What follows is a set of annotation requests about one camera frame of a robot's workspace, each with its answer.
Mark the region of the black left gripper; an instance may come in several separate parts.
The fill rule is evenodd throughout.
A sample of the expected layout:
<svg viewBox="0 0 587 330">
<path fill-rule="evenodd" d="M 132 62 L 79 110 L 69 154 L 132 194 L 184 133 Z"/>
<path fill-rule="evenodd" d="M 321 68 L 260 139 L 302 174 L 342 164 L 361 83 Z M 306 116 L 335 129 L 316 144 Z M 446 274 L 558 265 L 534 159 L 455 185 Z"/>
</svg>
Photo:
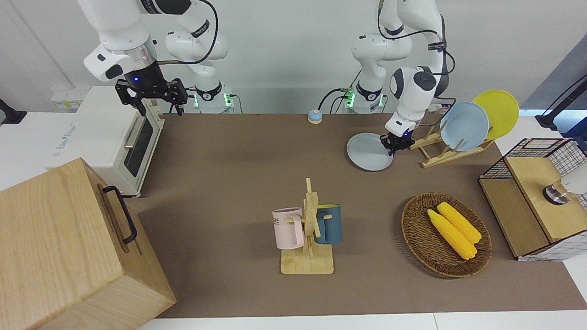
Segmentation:
<svg viewBox="0 0 587 330">
<path fill-rule="evenodd" d="M 388 137 L 381 137 L 380 142 L 382 146 L 387 150 L 388 156 L 394 156 L 394 146 L 400 146 L 400 150 L 409 149 L 415 144 L 415 139 L 412 136 L 412 131 L 406 131 L 400 136 L 389 133 Z"/>
</svg>

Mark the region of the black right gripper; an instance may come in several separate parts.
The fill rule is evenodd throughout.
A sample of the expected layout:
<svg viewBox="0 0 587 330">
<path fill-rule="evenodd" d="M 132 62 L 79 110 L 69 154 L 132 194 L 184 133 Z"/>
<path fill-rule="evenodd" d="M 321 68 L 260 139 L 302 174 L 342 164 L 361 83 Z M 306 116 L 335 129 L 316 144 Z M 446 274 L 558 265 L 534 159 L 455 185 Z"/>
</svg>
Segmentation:
<svg viewBox="0 0 587 330">
<path fill-rule="evenodd" d="M 167 84 L 158 62 L 124 74 L 124 79 L 117 80 L 115 89 L 123 105 L 134 107 L 143 117 L 146 114 L 143 98 L 165 100 L 171 104 L 168 113 L 174 108 L 179 116 L 184 115 L 184 105 L 189 99 L 181 79 L 172 79 Z"/>
</svg>

